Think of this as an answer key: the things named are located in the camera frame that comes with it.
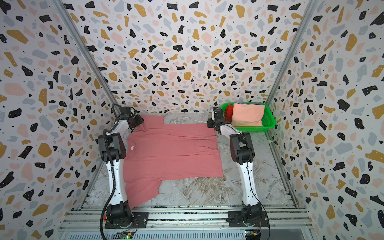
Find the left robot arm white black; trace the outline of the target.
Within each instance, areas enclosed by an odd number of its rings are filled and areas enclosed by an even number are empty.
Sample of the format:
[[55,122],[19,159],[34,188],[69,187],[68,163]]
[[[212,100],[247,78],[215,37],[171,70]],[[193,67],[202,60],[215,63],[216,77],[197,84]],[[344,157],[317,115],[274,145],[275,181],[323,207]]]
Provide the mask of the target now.
[[143,118],[139,115],[118,116],[112,128],[103,130],[103,134],[98,137],[99,151],[107,167],[110,189],[109,197],[102,210],[101,230],[104,228],[132,229],[139,227],[140,222],[135,219],[129,207],[125,190],[123,167],[127,148],[123,141],[123,135],[127,130],[133,131],[143,122]]

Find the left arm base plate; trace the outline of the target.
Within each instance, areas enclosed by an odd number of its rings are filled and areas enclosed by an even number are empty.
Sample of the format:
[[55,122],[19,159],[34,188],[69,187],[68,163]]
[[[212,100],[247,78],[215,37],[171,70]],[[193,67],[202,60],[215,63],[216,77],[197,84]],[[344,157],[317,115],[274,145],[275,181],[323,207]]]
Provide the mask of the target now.
[[145,229],[147,227],[149,213],[148,212],[133,212],[133,220],[126,227],[115,226],[110,222],[104,222],[105,229],[117,229],[117,230],[130,230],[133,231],[135,229]]

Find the dusty pink t shirt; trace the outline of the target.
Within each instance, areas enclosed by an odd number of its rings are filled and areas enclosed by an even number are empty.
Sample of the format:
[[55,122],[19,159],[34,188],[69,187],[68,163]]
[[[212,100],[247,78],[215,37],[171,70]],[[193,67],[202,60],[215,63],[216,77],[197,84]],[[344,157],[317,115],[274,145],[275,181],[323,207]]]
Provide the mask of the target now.
[[143,116],[127,137],[123,177],[130,208],[159,194],[166,180],[223,176],[216,131],[206,124],[165,124],[164,116]]

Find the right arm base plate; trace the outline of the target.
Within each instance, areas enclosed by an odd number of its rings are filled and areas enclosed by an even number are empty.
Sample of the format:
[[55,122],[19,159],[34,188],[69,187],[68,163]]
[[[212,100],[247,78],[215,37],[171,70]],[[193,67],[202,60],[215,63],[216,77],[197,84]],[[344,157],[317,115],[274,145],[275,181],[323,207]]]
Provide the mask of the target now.
[[231,228],[258,228],[258,227],[269,227],[269,220],[266,211],[262,211],[259,216],[249,216],[246,219],[241,211],[229,211],[227,222]]

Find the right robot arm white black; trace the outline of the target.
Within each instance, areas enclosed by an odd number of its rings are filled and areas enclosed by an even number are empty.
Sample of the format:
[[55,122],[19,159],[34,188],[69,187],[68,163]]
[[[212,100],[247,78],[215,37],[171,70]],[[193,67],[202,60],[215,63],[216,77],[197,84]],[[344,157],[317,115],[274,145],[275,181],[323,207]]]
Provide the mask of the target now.
[[263,206],[256,191],[253,163],[255,150],[248,132],[240,132],[225,119],[208,119],[207,127],[215,129],[218,134],[228,138],[230,154],[241,177],[242,184],[242,221],[246,226],[254,226],[261,222]]

